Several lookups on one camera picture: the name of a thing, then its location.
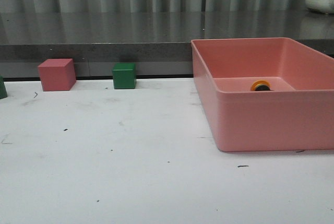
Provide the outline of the dark green block at edge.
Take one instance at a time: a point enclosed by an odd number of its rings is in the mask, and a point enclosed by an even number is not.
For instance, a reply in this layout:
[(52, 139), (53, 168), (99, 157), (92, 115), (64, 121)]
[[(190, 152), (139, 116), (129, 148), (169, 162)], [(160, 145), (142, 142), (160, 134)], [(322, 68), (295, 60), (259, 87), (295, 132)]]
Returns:
[(7, 98), (7, 96), (8, 95), (7, 95), (4, 79), (2, 76), (0, 76), (0, 99)]

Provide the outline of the green cube block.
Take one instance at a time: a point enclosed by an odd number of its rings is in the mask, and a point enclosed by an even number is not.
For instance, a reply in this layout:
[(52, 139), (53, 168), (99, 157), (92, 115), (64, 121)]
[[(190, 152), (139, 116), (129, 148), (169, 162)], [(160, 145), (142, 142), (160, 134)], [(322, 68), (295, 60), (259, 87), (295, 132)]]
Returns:
[(136, 88), (135, 63), (117, 63), (112, 69), (114, 89)]

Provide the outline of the pink cube block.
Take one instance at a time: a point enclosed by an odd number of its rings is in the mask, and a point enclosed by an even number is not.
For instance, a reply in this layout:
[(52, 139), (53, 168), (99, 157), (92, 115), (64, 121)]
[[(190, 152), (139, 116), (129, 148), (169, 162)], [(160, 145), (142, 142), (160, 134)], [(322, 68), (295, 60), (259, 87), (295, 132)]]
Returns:
[(72, 58), (47, 59), (38, 65), (43, 91), (69, 91), (76, 83)]

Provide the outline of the yellow mushroom push button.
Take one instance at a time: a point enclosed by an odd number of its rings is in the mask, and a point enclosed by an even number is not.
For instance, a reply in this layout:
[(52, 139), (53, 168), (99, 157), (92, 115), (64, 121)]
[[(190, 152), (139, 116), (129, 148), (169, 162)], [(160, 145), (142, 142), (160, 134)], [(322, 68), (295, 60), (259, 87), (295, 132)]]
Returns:
[(271, 85), (266, 80), (255, 81), (250, 88), (251, 91), (271, 91)]

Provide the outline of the pink plastic bin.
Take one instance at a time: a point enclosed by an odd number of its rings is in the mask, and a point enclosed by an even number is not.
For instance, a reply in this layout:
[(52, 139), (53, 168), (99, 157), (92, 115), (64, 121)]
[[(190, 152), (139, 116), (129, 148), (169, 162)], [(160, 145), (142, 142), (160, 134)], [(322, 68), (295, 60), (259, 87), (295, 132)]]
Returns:
[[(193, 40), (193, 73), (222, 151), (333, 148), (333, 58), (290, 38)], [(251, 91), (266, 80), (271, 91)]]

